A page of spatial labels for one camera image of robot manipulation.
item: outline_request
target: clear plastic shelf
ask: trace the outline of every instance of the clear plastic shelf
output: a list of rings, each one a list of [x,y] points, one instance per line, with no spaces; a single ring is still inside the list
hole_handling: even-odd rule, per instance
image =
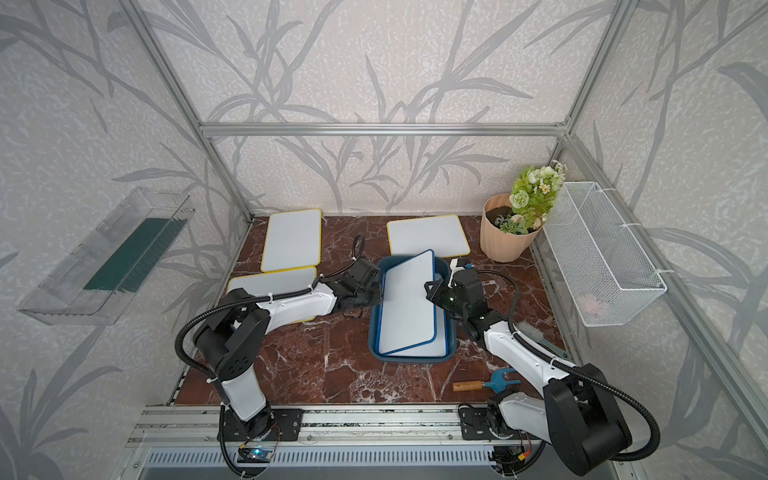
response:
[[[19,311],[49,325],[112,325],[194,214],[189,195],[137,188]]]

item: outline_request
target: wall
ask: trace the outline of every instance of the wall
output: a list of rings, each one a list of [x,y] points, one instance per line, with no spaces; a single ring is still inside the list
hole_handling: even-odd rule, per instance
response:
[[[638,8],[576,126],[764,392],[767,14],[748,1]],[[651,478],[768,478],[765,453],[664,300],[622,327],[585,329],[575,315],[585,359],[660,420],[662,449],[642,462]]]
[[[141,4],[204,121],[554,123],[571,107],[614,0]],[[554,146],[542,138],[217,140],[264,212],[476,212]]]
[[[180,323],[214,299],[246,224],[111,2],[0,6],[0,477],[106,478],[165,403]],[[136,186],[197,209],[113,326],[16,311]]]

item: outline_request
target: white flower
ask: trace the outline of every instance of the white flower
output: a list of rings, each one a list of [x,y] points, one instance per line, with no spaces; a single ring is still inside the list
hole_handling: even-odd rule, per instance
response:
[[[516,194],[509,196],[509,203],[512,204],[512,208],[523,208],[528,205],[528,192],[520,190]]]

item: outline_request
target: red marble tabletop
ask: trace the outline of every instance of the red marble tabletop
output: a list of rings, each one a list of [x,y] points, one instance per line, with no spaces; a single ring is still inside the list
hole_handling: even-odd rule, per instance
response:
[[[373,262],[389,255],[386,223],[404,217],[324,217],[320,272],[333,272],[350,260],[354,236],[366,235],[365,255]],[[232,277],[260,272],[268,217],[257,218],[246,240]],[[480,217],[461,217],[472,252],[468,259],[478,268],[498,270],[515,278],[522,296],[515,322],[527,321],[557,346],[563,341],[541,284],[531,251],[512,263],[496,263],[480,251]],[[501,277],[484,276],[483,285],[491,308],[506,313],[514,293]],[[455,355],[434,365],[382,362],[368,349],[370,310],[344,313],[284,326],[268,335],[255,362],[259,385],[274,405],[297,403],[355,402],[484,402],[490,389],[453,392],[451,383],[485,380],[506,367],[467,339],[458,328]],[[520,379],[511,374],[509,379]],[[528,394],[535,394],[524,383]],[[178,405],[214,405],[219,399],[196,370],[187,374],[176,398]]]

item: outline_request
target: white wire basket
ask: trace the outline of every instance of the white wire basket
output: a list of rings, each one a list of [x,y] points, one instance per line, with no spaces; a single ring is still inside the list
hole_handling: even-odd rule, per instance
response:
[[[667,291],[595,182],[565,182],[544,226],[585,326],[624,325]]]

